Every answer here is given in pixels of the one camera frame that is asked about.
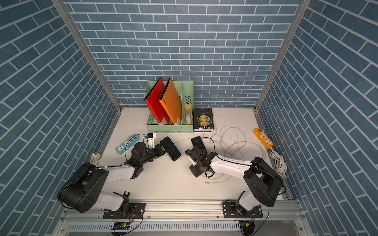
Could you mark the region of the white case phone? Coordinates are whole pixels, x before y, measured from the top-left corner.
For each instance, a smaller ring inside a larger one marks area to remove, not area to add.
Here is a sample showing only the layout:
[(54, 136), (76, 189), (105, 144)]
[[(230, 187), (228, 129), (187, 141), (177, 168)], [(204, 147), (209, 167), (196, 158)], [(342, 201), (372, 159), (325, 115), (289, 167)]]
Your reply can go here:
[(169, 137), (165, 137), (164, 139), (162, 139), (160, 141), (160, 144), (162, 145), (165, 152), (169, 155), (172, 161), (176, 161), (177, 159), (179, 159), (181, 153)]

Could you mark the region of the pink case phone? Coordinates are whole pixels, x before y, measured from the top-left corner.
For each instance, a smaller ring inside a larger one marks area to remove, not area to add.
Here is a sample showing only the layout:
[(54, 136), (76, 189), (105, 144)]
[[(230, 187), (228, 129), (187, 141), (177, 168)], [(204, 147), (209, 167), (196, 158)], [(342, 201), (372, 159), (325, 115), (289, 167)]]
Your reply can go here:
[(194, 137), (191, 139), (192, 145), (197, 147), (198, 149), (202, 150), (203, 152), (207, 152), (207, 149), (202, 141), (200, 136)]

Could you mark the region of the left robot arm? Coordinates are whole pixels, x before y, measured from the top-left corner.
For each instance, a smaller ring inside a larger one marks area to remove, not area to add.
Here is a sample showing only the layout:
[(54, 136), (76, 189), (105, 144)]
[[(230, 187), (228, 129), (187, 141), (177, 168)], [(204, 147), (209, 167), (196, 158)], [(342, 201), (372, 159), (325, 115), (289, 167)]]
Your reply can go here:
[(127, 162), (114, 166), (96, 166), (84, 163), (58, 191), (57, 199), (67, 208), (84, 213), (89, 210), (109, 210), (128, 214), (129, 193), (106, 192), (107, 183), (132, 180), (143, 171), (143, 165), (165, 155), (160, 144), (148, 148), (145, 143), (136, 143)]

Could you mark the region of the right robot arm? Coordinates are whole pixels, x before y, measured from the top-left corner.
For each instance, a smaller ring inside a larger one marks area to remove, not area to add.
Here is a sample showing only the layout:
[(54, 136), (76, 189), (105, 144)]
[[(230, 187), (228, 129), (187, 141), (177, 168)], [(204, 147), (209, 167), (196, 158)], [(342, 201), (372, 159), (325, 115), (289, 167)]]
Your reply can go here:
[(236, 202), (231, 202), (228, 218), (255, 217), (253, 208), (264, 205), (273, 207), (281, 190), (283, 179), (262, 158), (252, 161), (241, 161), (207, 153), (204, 149), (193, 147), (187, 149), (186, 155), (192, 160), (190, 170), (195, 177), (203, 173), (227, 174), (245, 181), (249, 191), (243, 191)]

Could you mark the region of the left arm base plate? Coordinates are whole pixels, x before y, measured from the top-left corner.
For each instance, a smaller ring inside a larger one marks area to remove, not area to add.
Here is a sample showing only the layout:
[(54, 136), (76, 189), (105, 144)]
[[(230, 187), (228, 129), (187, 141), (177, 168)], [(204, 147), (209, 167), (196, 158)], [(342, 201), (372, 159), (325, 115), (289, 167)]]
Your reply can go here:
[(103, 219), (142, 219), (146, 208), (146, 203), (127, 203), (117, 211), (106, 210)]

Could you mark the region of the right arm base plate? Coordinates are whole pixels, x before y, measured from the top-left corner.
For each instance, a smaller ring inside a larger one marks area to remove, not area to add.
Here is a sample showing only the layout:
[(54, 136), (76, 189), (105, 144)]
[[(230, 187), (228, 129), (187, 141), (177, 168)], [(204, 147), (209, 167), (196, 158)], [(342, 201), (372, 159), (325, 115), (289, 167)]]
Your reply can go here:
[(225, 200), (221, 203), (224, 218), (263, 218), (261, 205), (255, 206), (252, 210), (246, 210), (236, 201)]

